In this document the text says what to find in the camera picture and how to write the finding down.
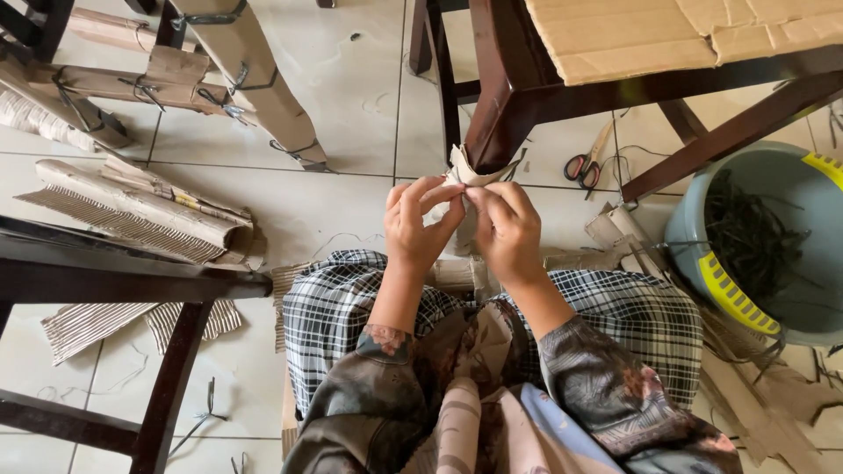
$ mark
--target floor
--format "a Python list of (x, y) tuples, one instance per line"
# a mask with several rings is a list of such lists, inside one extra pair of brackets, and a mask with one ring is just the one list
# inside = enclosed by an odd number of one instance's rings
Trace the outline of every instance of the floor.
[[(97, 100), (114, 111), (136, 143), (122, 153), (149, 169), (201, 194), (248, 206), (270, 241), (269, 264), (277, 266), (319, 259), (332, 250), (383, 250), (381, 219), (387, 191), (398, 180), (443, 171), (442, 133), (434, 78), (417, 78), (404, 64), (409, 51), (412, 1), (339, 0), (334, 10), (316, 8), (313, 0), (252, 0), (283, 77), (312, 118), (319, 141), (339, 175), (306, 173), (285, 154), (267, 146), (260, 128), (243, 127), (222, 116), (199, 116), (186, 110), (160, 113), (151, 105)], [(136, 17), (115, 0), (77, 0), (76, 5), (105, 13)], [(157, 19), (150, 19), (153, 24)], [(476, 77), (469, 18), (447, 13), (446, 28), (457, 80)], [(353, 33), (360, 36), (350, 40)], [(142, 72), (142, 53), (89, 43), (67, 33), (55, 63)], [(716, 127), (771, 92), (763, 84), (720, 94), (688, 98), (703, 123)], [(463, 108), (463, 132), (473, 112)], [(617, 183), (604, 172), (596, 191), (583, 191), (561, 173), (571, 156), (586, 153), (610, 113), (536, 127), (524, 146), (525, 163), (515, 176), (539, 209), (545, 223), (543, 245), (576, 249), (593, 245), (583, 225), (606, 202), (617, 202)], [(834, 154), (826, 110), (818, 110), (770, 136), (808, 150)], [(617, 123), (617, 145), (639, 145), (669, 154), (681, 146), (658, 107), (637, 107)], [(103, 154), (89, 154), (41, 137), (0, 129), (0, 213), (80, 227), (79, 222), (12, 196), (40, 189), (34, 164), (44, 157), (84, 169), (97, 168)], [(601, 159), (615, 151), (615, 143)], [(625, 151), (633, 176), (661, 157), (639, 149)], [(645, 199), (634, 212), (658, 240), (688, 180)], [(274, 312), (269, 299), (240, 300), (243, 328), (203, 343), (185, 394), (176, 428), (177, 442), (206, 411), (207, 382), (216, 378), (215, 412), (230, 421), (206, 423), (170, 462), (167, 472), (231, 472), (230, 457), (247, 455), (249, 474), (275, 474), (281, 468), (281, 407), (284, 354), (274, 353)], [(161, 363), (149, 331), (141, 321), (89, 347), (58, 367), (39, 321), (59, 305), (14, 307), (0, 340), (0, 387), (140, 422)], [(813, 373), (809, 350), (790, 347), (787, 358), (805, 374)], [(843, 355), (828, 361), (843, 369)], [(126, 376), (135, 373), (129, 379)], [(710, 413), (700, 397), (694, 411)], [(821, 450), (828, 473), (843, 464), (843, 407), (827, 411), (805, 432)], [(102, 450), (0, 427), (0, 472), (6, 474), (105, 474), (123, 472), (129, 459)], [(789, 472), (767, 460), (761, 467), (746, 460), (747, 473)]]

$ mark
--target scissors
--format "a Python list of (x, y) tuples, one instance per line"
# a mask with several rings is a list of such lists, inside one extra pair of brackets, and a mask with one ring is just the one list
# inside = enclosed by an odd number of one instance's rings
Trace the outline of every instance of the scissors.
[(597, 186), (600, 181), (600, 164), (597, 162), (597, 157), (600, 155), (600, 150), (606, 144), (606, 138), (609, 137), (609, 130), (612, 128), (614, 120), (609, 121), (603, 126), (603, 130), (594, 140), (594, 146), (591, 148), (589, 154), (579, 154), (568, 160), (563, 172), (565, 177), (570, 181), (576, 181), (580, 188), (588, 191), (585, 195), (585, 200), (591, 196), (591, 191)]

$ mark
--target dark wooden stool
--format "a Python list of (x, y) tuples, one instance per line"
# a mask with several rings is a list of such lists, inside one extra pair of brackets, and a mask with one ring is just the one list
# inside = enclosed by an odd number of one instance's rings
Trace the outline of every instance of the dark wooden stool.
[[(480, 84), (454, 83), (442, 13), (471, 11)], [(720, 67), (648, 74), (567, 87), (524, 0), (416, 0), (410, 67), (436, 57), (444, 152), (460, 143), (457, 105), (476, 97), (465, 147), (478, 173), (502, 169), (535, 125), (658, 103), (685, 147), (622, 186), (625, 202), (663, 189), (841, 97), (843, 46), (826, 46)], [(683, 100), (792, 79), (769, 97), (708, 132)]]
[(189, 302), (143, 423), (0, 390), (0, 424), (128, 455), (130, 474), (161, 474), (213, 301), (271, 291), (272, 281), (259, 273), (179, 263), (96, 234), (0, 216), (0, 337), (15, 303)]

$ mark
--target plaid skirt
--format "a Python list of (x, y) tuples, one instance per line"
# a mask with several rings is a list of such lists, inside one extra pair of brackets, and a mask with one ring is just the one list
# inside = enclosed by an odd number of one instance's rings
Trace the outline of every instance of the plaid skirt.
[[(307, 413), (333, 364), (357, 346), (385, 268), (386, 256), (378, 252), (335, 251), (301, 272), (284, 296), (287, 366), (297, 417)], [(655, 369), (676, 403), (690, 408), (700, 376), (702, 320), (686, 294), (640, 273), (560, 270), (549, 275), (583, 319)], [(506, 293), (495, 298), (518, 308)], [(416, 314), (416, 337), (424, 337), (454, 310), (477, 305), (426, 286)], [(521, 311), (518, 316), (529, 329)], [(528, 337), (521, 369), (540, 383), (539, 351), (532, 332)]]

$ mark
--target hand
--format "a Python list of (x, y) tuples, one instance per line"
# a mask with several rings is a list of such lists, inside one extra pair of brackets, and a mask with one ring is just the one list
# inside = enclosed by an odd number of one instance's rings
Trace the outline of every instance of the hand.
[[(442, 186), (444, 182), (444, 176), (425, 176), (397, 185), (386, 198), (386, 255), (389, 267), (405, 277), (423, 279), (465, 217), (465, 184)], [(441, 202), (450, 202), (450, 209), (425, 227), (422, 216)]]
[(524, 189), (498, 182), (465, 195), (477, 207), (477, 246), (507, 291), (547, 278), (539, 257), (541, 218)]

